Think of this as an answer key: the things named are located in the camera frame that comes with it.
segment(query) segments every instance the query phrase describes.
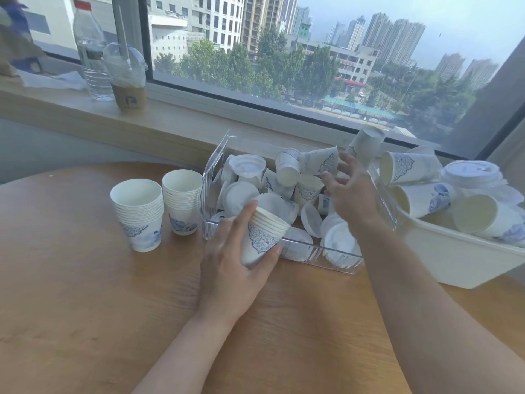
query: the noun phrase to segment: wooden table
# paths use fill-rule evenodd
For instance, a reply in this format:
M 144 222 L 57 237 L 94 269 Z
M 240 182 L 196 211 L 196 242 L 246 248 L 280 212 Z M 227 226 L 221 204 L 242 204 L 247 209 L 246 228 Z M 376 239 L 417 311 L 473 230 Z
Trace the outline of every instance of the wooden table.
M 114 163 L 0 186 L 0 392 L 130 393 L 195 309 L 200 234 L 135 253 L 109 191 L 172 166 Z M 446 287 L 525 357 L 525 291 L 500 277 Z M 409 393 L 366 275 L 280 261 L 205 393 Z

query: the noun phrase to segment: left hand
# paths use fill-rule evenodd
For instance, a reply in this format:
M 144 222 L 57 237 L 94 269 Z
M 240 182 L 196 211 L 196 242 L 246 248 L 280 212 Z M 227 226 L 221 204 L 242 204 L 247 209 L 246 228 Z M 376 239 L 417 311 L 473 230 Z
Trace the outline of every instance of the left hand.
M 257 207 L 251 201 L 235 218 L 220 221 L 200 264 L 197 314 L 233 325 L 252 305 L 277 264 L 282 246 L 275 245 L 251 270 L 240 264 L 240 243 Z

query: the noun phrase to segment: round table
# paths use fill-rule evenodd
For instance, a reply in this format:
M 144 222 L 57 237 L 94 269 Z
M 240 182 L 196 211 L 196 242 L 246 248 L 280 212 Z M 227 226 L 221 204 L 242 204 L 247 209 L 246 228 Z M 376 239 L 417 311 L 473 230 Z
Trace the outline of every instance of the round table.
M 128 247 L 109 191 L 161 182 L 173 166 L 111 163 L 0 186 L 0 387 L 3 394 L 130 393 L 195 309 L 200 232 L 163 224 L 149 253 Z M 501 277 L 447 287 L 525 356 L 525 291 Z M 219 353 L 204 393 L 409 394 L 366 271 L 281 260 Z

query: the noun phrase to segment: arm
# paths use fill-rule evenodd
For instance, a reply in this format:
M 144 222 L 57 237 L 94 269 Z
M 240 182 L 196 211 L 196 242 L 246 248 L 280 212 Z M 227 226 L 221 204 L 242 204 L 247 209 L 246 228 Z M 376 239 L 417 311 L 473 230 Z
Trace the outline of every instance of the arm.
M 198 394 L 237 319 L 252 305 L 279 259 L 274 246 L 248 270 L 240 264 L 240 242 L 257 201 L 235 219 L 220 222 L 200 266 L 200 301 L 162 357 L 132 394 Z
M 414 394 L 522 393 L 525 362 L 443 290 L 384 223 L 359 162 L 342 154 L 349 181 L 323 176 L 357 239 L 386 330 Z

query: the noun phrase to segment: forearm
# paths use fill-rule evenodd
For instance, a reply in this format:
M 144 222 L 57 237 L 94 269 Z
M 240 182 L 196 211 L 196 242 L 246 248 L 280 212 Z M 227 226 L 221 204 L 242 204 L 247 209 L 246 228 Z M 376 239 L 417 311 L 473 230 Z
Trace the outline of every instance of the forearm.
M 414 394 L 522 392 L 524 361 L 456 304 L 397 234 L 378 221 L 353 233 Z
M 232 327 L 196 314 L 132 394 L 199 394 Z

